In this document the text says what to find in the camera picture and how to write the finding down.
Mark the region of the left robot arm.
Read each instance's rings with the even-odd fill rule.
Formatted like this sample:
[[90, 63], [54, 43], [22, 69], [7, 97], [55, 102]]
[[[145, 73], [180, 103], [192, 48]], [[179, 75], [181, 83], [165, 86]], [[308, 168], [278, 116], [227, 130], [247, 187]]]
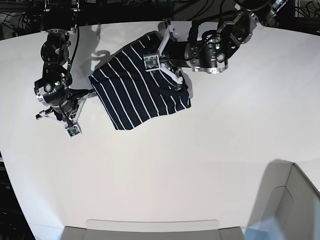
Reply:
[[154, 102], [158, 106], [179, 99], [187, 101], [189, 93], [185, 82], [175, 83], [169, 75], [182, 79], [181, 67], [209, 74], [223, 72], [228, 67], [228, 59], [249, 40], [257, 24], [266, 24], [282, 4], [281, 0], [246, 0], [238, 11], [212, 16], [211, 19], [219, 18], [218, 29], [204, 32], [201, 40], [197, 40], [199, 25], [210, 18], [193, 21], [187, 41], [173, 41], [158, 31], [145, 34], [140, 38], [141, 43], [135, 40], [123, 48], [129, 52], [137, 70], [129, 66], [121, 53], [119, 59], [125, 68], [118, 66], [116, 70], [124, 79], [116, 78], [116, 89], [110, 95], [114, 98], [119, 94], [125, 102]]

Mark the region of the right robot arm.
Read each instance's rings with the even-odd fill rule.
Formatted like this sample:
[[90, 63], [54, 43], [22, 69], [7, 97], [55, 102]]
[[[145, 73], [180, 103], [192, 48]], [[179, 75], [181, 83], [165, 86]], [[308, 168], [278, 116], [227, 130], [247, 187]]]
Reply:
[[40, 18], [40, 31], [47, 34], [41, 47], [42, 77], [34, 82], [37, 100], [49, 107], [38, 114], [42, 118], [54, 113], [59, 121], [68, 122], [76, 103], [70, 97], [71, 68], [75, 55], [70, 56], [70, 35], [76, 33], [79, 0], [46, 0]]

